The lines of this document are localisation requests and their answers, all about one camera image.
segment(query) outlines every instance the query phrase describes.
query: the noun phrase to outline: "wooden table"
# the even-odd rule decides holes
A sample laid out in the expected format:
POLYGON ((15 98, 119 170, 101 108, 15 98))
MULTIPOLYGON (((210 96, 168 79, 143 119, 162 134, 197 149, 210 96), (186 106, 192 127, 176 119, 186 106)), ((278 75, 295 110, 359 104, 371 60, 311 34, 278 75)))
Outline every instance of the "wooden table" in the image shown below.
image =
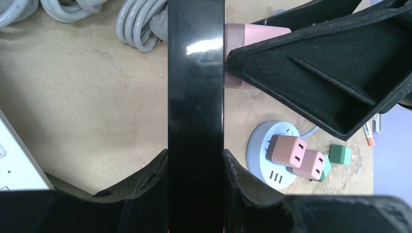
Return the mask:
MULTIPOLYGON (((226 22, 253 22, 307 2, 226 0, 226 22)), ((45 172, 89 193, 147 165, 167 147, 167 47, 148 54, 122 44, 115 24, 123 1, 108 1, 87 19, 63 24, 43 9, 1 31, 0 108, 45 172)), ((253 129, 306 120, 265 94, 226 90, 225 145, 246 166, 253 129)), ((318 131, 309 148, 336 142, 318 131)), ((372 150, 363 132, 348 144, 352 165, 334 166, 328 181, 297 180, 286 192, 372 193, 372 150)))

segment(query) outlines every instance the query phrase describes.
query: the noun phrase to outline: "pink plug adapter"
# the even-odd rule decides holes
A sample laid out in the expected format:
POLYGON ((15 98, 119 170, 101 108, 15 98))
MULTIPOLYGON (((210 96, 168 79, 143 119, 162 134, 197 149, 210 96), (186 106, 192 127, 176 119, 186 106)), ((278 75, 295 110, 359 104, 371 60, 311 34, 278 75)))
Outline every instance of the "pink plug adapter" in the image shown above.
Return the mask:
POLYGON ((266 158, 276 164, 299 168, 306 150, 306 142, 300 137, 273 135, 266 158))
POLYGON ((316 150, 306 150, 300 168, 293 168, 292 172, 298 176, 319 180, 325 165, 325 155, 316 150))

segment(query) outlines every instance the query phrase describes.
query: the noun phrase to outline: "pen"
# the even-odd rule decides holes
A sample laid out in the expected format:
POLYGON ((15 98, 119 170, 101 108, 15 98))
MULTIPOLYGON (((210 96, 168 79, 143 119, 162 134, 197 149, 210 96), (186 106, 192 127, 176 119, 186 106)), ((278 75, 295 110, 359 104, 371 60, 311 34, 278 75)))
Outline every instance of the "pen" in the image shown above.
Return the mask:
POLYGON ((368 140, 368 145, 371 147, 374 146, 375 142, 373 140, 372 131, 371 131, 371 127, 369 126, 369 122, 366 122, 363 125, 363 130, 365 131, 366 139, 368 140))

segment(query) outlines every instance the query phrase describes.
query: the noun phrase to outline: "white power strip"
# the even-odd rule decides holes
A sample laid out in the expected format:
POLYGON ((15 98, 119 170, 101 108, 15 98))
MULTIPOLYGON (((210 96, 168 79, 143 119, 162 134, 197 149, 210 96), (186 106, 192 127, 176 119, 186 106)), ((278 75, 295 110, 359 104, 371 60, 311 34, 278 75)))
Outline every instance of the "white power strip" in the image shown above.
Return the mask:
POLYGON ((52 184, 0 110, 0 191, 48 189, 52 184))
POLYGON ((266 159, 266 151, 273 135, 300 137, 299 131, 290 123, 263 122, 253 131, 247 144, 247 167, 253 175, 270 187, 283 189, 295 181, 296 175, 288 172, 285 166, 274 164, 266 159))

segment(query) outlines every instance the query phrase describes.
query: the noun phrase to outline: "white round socket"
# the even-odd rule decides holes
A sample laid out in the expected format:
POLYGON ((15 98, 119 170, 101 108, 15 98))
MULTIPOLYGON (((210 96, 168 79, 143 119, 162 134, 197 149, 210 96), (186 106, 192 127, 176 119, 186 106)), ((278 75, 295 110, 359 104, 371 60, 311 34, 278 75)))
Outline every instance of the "white round socket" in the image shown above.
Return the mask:
POLYGON ((246 150, 249 171, 274 189, 291 185, 296 175, 288 172, 285 166, 277 165, 266 159, 266 151, 273 135, 300 137, 294 125, 284 121, 265 121, 250 136, 246 150))

